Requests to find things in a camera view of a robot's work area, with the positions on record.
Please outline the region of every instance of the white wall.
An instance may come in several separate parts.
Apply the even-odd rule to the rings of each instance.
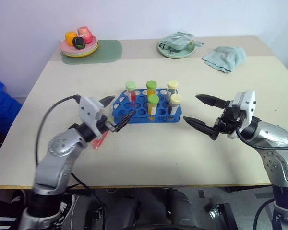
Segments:
[[[98,39],[257,35],[288,68],[288,0],[0,0],[7,92],[26,96],[65,32],[82,25]]]

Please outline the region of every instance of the plate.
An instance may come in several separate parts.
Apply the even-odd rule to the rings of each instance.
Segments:
[[[93,36],[93,40],[91,43],[86,44],[85,47],[83,49],[76,49],[73,46],[70,46],[66,40],[62,41],[60,44],[60,49],[64,52],[64,53],[68,53],[68,54],[82,54],[85,52],[88,52],[92,49],[94,49],[94,47],[97,44],[97,38],[95,36]]]
[[[82,54],[67,54],[67,53],[64,53],[63,51],[62,51],[62,54],[64,54],[64,55],[66,55],[66,56],[69,56],[69,57],[74,57],[74,58],[81,58],[81,57],[85,57],[85,56],[88,56],[88,55],[90,55],[90,54],[92,54],[92,53],[94,53],[96,50],[97,50],[97,48],[98,48],[98,42],[97,42],[97,45],[96,45],[96,47],[93,49],[93,50],[90,50],[90,51],[88,51],[88,52],[86,52],[86,53],[82,53]]]
[[[161,54],[163,54],[168,58],[174,58],[174,59],[187,57],[191,55],[191,53],[193,53],[195,50],[195,44],[189,44],[183,50],[175,50],[162,42],[158,42],[157,47]]]

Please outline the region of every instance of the pink fruit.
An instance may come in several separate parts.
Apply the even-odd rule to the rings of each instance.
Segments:
[[[78,36],[82,37],[86,44],[89,44],[93,40],[92,32],[87,28],[87,26],[78,28]]]

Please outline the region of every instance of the pink plate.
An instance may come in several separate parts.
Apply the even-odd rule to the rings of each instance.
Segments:
[[[63,52],[69,53],[69,54],[80,54],[80,53],[86,53],[87,51],[90,51],[92,48],[94,48],[97,45],[97,38],[93,36],[93,40],[89,44],[85,44],[84,49],[76,49],[73,46],[70,46],[66,40],[62,41],[60,45],[60,49]]]

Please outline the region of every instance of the test tube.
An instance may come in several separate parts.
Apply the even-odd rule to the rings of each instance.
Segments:
[[[167,100],[168,101],[170,100],[171,95],[176,93],[177,87],[178,87],[178,81],[177,80],[168,81],[168,90],[167,90]]]
[[[130,80],[126,82],[126,89],[128,90],[128,100],[131,102],[132,106],[135,106],[135,99],[136,99],[135,88],[136,84],[134,81]]]
[[[159,97],[155,94],[150,95],[148,97],[148,119],[150,121],[155,120],[156,110],[157,110],[157,104],[159,102]]]
[[[168,106],[168,121],[172,121],[174,119],[174,115],[177,112],[179,104],[181,103],[182,96],[178,93],[171,95],[169,106]]]
[[[147,87],[147,99],[149,98],[150,95],[155,95],[156,94],[156,88],[157,88],[157,82],[154,80],[149,80],[146,83]]]

